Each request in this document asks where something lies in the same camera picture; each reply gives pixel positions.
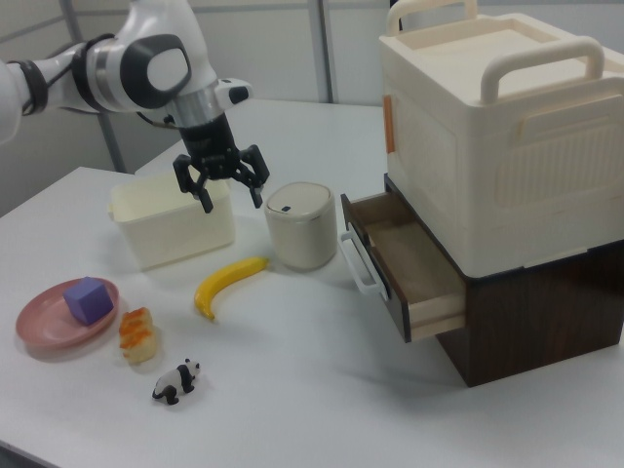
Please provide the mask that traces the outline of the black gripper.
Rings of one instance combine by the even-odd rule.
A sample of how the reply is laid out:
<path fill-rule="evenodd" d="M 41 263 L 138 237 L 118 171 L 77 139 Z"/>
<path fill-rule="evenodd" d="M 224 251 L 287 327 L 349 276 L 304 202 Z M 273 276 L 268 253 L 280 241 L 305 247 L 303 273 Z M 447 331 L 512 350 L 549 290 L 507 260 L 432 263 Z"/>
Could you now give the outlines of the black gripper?
<path fill-rule="evenodd" d="M 178 155 L 173 167 L 179 190 L 191 194 L 201 203 L 205 214 L 214 209 L 211 196 L 205 188 L 207 178 L 233 178 L 250 190 L 256 209 L 262 206 L 262 189 L 270 176 L 259 147 L 255 144 L 238 150 L 226 114 L 209 123 L 182 128 L 181 138 L 187 155 Z M 200 173 L 194 179 L 190 168 Z"/>

